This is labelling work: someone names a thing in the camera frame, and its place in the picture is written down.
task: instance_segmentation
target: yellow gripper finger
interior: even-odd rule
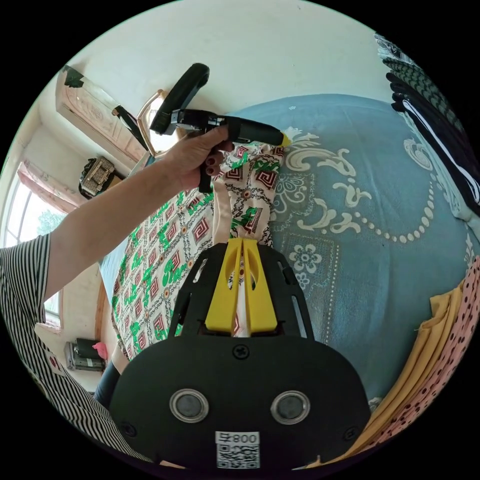
[[[210,331],[233,334],[239,298],[241,258],[242,239],[231,238],[226,246],[220,275],[205,320],[205,326]],[[233,284],[230,289],[229,278],[232,272]]]
[[[250,335],[272,332],[277,328],[277,317],[256,240],[243,239],[243,263],[246,319]]]

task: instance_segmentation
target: qr code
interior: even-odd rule
[[[216,463],[219,469],[258,469],[260,445],[217,445]]]
[[[260,435],[258,432],[217,431],[216,465],[219,469],[259,469]]]

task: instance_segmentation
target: bag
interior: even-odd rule
[[[68,370],[85,370],[89,372],[103,372],[105,370],[105,361],[101,358],[81,357],[76,343],[68,341],[65,344],[64,352]]]
[[[114,176],[115,167],[111,161],[103,156],[89,158],[80,175],[78,190],[85,198],[90,200],[104,192]]]

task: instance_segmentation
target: yellow cloth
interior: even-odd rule
[[[406,364],[395,385],[373,412],[365,430],[344,455],[327,463],[316,461],[307,468],[338,462],[357,454],[389,423],[395,412],[406,405],[425,381],[440,358],[460,310],[464,280],[454,290],[430,299],[432,318],[424,321]]]

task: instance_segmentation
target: hand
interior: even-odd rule
[[[203,135],[187,135],[174,145],[163,158],[168,163],[170,178],[178,192],[199,186],[200,165],[206,160],[206,173],[214,177],[220,173],[223,152],[231,152],[234,145],[228,141],[226,126],[220,126]]]

